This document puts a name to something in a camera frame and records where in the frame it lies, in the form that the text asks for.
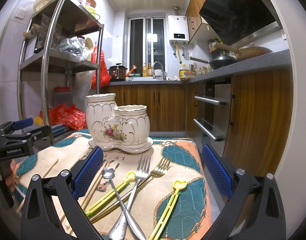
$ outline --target metal fork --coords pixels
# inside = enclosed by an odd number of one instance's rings
[[[151,157],[145,156],[143,161],[142,161],[142,157],[143,156],[141,156],[139,166],[137,167],[137,170],[135,173],[134,187],[132,189],[130,198],[126,204],[126,208],[128,210],[131,210],[131,207],[134,201],[135,192],[136,192],[137,186],[139,185],[140,181],[146,179],[149,176]],[[127,220],[126,220],[124,213],[122,212],[118,220],[115,222],[114,226],[109,231],[109,234],[108,234],[109,238],[111,240],[123,240],[125,238],[126,228],[127,228]]]
[[[160,160],[160,162],[156,165],[156,167],[151,171],[150,175],[145,179],[142,180],[138,187],[137,187],[137,191],[140,190],[146,181],[149,180],[150,177],[154,176],[154,177],[162,177],[168,169],[168,166],[171,162],[171,158],[167,159],[167,158],[162,158]],[[125,202],[126,200],[128,200],[128,198],[131,195],[131,190],[126,193],[123,197],[121,197],[122,201]],[[108,208],[106,208],[105,210],[103,210],[100,214],[97,214],[95,217],[93,217],[90,221],[91,223],[95,223],[96,221],[99,221],[101,218],[105,217],[106,215],[110,214],[113,210],[115,210],[116,208],[118,208],[120,206],[120,202],[117,200],[116,202],[114,202],[112,205],[110,205]]]

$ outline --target patterned cloth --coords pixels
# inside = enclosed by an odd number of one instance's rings
[[[61,170],[68,169],[79,159],[85,158],[91,151],[88,145],[90,138],[87,129],[80,130],[19,163],[16,170],[17,190],[15,194],[19,202],[26,194],[32,175],[45,174],[53,166],[47,177],[56,176]],[[149,179],[145,187],[136,194],[131,213],[144,234],[148,238],[152,233],[174,192],[173,181],[178,179],[186,180],[188,185],[180,192],[180,197],[162,233],[162,238],[200,240],[211,226],[211,210],[208,188],[194,142],[186,138],[153,138],[153,146],[142,154],[127,154],[119,150],[104,152],[104,159],[110,163],[111,167],[115,168],[119,163],[113,179],[116,185],[125,180],[129,171],[136,171],[141,155],[151,156],[150,170],[159,163],[162,156],[171,157],[167,173],[160,178]],[[131,182],[121,195],[131,190],[133,185],[134,183]],[[111,190],[111,185],[102,179],[88,207],[106,195],[109,190]],[[53,201],[58,214],[63,212],[58,198],[53,197]],[[119,207],[94,224],[105,239],[109,239],[107,234],[120,214],[121,208]],[[129,228],[125,239],[134,239]]]

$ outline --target floral decoration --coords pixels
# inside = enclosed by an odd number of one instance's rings
[[[104,137],[109,137],[115,141],[122,141],[126,139],[125,133],[123,133],[122,129],[118,129],[117,124],[114,124],[113,127],[109,124],[108,127],[104,126],[105,130],[101,130],[103,132]]]

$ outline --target wooden cabinet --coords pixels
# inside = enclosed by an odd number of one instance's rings
[[[274,174],[282,157],[293,106],[292,71],[232,77],[231,121],[224,157],[251,175]]]
[[[203,7],[204,2],[205,0],[190,0],[187,7],[186,17],[190,41],[202,25],[200,10]]]
[[[186,85],[108,86],[101,93],[116,93],[118,106],[147,106],[151,131],[185,131]]]
[[[199,129],[193,119],[197,118],[197,95],[198,82],[187,85],[187,120],[186,137],[195,140],[196,131]]]

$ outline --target metal shelving rack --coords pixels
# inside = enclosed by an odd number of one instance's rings
[[[100,60],[102,50],[102,39],[104,25],[97,21],[80,3],[71,0],[51,0],[38,12],[32,14],[26,32],[28,32],[33,23],[41,21],[42,14],[48,16],[50,26],[47,31],[47,37],[44,49],[31,56],[27,60],[25,51],[27,40],[22,44],[19,71],[18,71],[18,112],[20,120],[23,119],[22,110],[22,91],[21,74],[25,71],[41,72],[41,109],[44,125],[50,125],[49,104],[48,104],[48,73],[62,73],[66,75],[66,85],[69,86],[70,76],[74,73],[87,70],[96,70],[96,93],[100,93]],[[73,55],[57,51],[51,48],[53,34],[56,24],[62,26],[62,34],[68,38],[77,35],[86,35],[99,32],[97,63],[87,60],[78,61]],[[52,133],[48,136],[50,145],[54,144]]]

